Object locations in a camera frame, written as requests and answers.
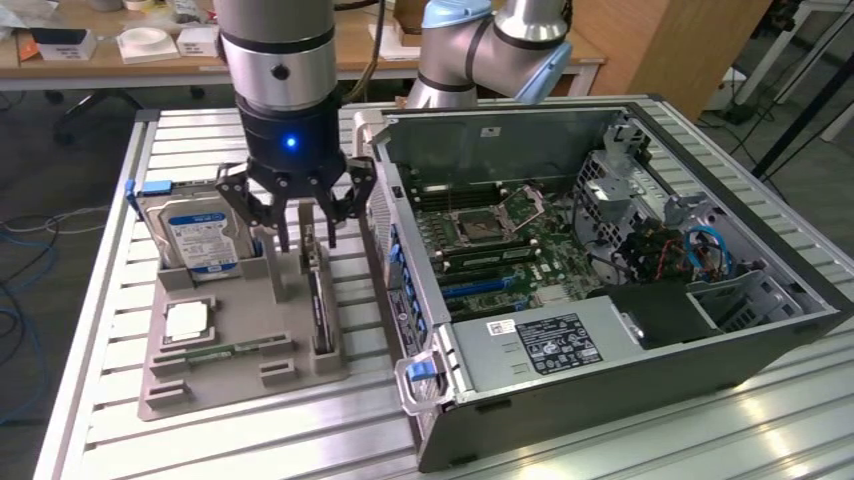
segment power supply label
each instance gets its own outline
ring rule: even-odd
[[[602,361],[597,345],[574,313],[532,323],[518,323],[517,332],[534,369],[541,375]]]
[[[225,213],[170,218],[170,228],[187,268],[197,273],[231,270],[238,265],[235,242],[226,235]]]

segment floor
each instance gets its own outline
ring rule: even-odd
[[[750,71],[770,45],[770,39],[750,42],[738,67]],[[776,69],[774,80],[784,67],[797,60],[802,50],[789,47]],[[836,66],[822,64],[814,70],[788,105],[774,109],[774,120],[762,122],[748,142],[754,155],[761,156],[792,123],[812,95],[833,75]],[[230,87],[209,87],[207,97],[193,100],[185,88],[143,89],[134,92],[147,107],[162,109],[218,108],[234,106]],[[82,98],[78,92],[66,92],[65,106]],[[12,101],[18,93],[7,93]],[[854,99],[854,84],[849,82],[814,125],[824,125]],[[18,106],[0,113],[0,219],[20,215],[69,212],[83,207],[105,205],[119,180],[119,170],[131,132],[134,112],[115,100],[101,105],[87,117],[87,125],[78,125],[77,143],[59,147],[51,142],[51,122],[65,106],[53,106],[39,92],[31,92]],[[722,124],[713,114],[704,115],[712,125]],[[744,136],[753,122],[729,126]],[[817,140],[786,169],[774,177],[792,206],[818,227],[840,247],[854,255],[854,127],[848,128],[834,144]],[[710,137],[729,150],[738,141],[725,128],[705,128]],[[808,129],[801,141],[816,131]],[[750,165],[744,150],[736,158]],[[73,217],[63,223],[67,230],[86,228],[105,221],[105,212]],[[14,227],[36,225],[15,223]],[[47,242],[47,232],[19,237],[27,242]],[[75,331],[75,322],[83,304],[89,277],[98,250],[101,232],[63,235],[57,241],[57,265],[35,285],[19,295],[22,308],[35,324],[42,339],[42,350],[50,372],[48,387],[34,407],[0,426],[0,480],[32,476],[35,462],[51,414],[54,396],[62,379],[66,355]],[[38,254],[39,248],[26,248],[0,241],[0,278],[6,278]],[[23,275],[18,281],[26,281]],[[16,341],[15,335],[0,337],[0,359]],[[40,385],[36,355],[30,343],[8,364],[0,366],[0,422],[8,412],[27,401]]]

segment blue cable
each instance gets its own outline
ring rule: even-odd
[[[15,237],[8,236],[4,233],[0,233],[0,239],[4,239],[7,242],[10,242],[10,243],[12,243],[15,245],[20,245],[22,247],[39,247],[39,248],[46,249],[48,251],[48,261],[46,262],[44,267],[42,268],[39,273],[36,273],[30,279],[24,280],[19,285],[15,285],[15,286],[10,285],[10,287],[8,287],[10,291],[12,293],[20,293],[30,286],[32,286],[34,283],[36,283],[39,280],[42,280],[44,275],[54,268],[54,265],[57,264],[57,250],[47,243],[24,242],[22,240],[18,240]]]
[[[705,233],[716,239],[718,242],[718,246],[721,247],[721,255],[724,255],[724,260],[726,261],[726,274],[730,275],[733,273],[733,256],[730,255],[730,251],[726,248],[726,242],[724,241],[724,236],[718,233],[718,231],[708,227],[706,225],[700,225],[697,227],[692,227],[689,231],[685,233],[685,251],[688,252],[689,261],[694,267],[702,269],[704,264],[701,263],[697,255],[694,255],[694,248],[692,245],[692,234],[693,233]]]
[[[19,416],[27,410],[30,410],[35,406],[42,396],[44,395],[44,391],[48,386],[48,367],[47,367],[47,361],[44,359],[44,352],[42,350],[42,341],[39,340],[39,333],[36,331],[35,325],[30,322],[27,317],[23,315],[19,315],[15,310],[0,307],[0,312],[12,315],[22,322],[23,324],[22,328],[27,330],[27,335],[30,336],[30,340],[32,341],[32,348],[36,352],[36,359],[39,362],[39,370],[42,371],[42,381],[39,382],[36,393],[34,393],[30,400],[27,400],[20,406],[12,409],[12,411],[8,414],[6,414],[6,416],[0,417],[0,426],[2,426],[6,422],[12,420],[16,416]]]

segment wooden cabinet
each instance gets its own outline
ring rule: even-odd
[[[696,119],[772,0],[574,0],[573,28],[608,56],[593,95],[658,93]]]

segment white box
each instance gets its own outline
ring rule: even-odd
[[[93,30],[86,31],[83,40],[77,44],[38,43],[39,38],[36,39],[36,45],[39,46],[39,53],[42,53],[44,60],[90,60],[93,58],[95,47],[98,46],[98,39],[95,38]]]
[[[149,44],[137,44],[130,38],[141,38],[141,34],[155,35],[153,42]],[[157,28],[141,27],[127,30],[117,38],[119,43],[119,52],[122,53],[122,61],[130,65],[134,63],[157,62],[158,60],[169,60],[170,58],[181,58],[178,47],[173,41],[173,37]]]
[[[748,80],[748,77],[745,77],[742,72],[734,68],[730,68],[726,71],[724,80],[721,80],[721,84],[718,85],[718,90],[716,90],[716,93],[709,100],[709,104],[706,105],[706,111],[724,110],[730,106],[730,102],[733,101],[733,92],[738,93],[738,89],[742,88],[745,80]]]
[[[219,27],[186,28],[178,36],[178,51],[185,57],[217,57]]]

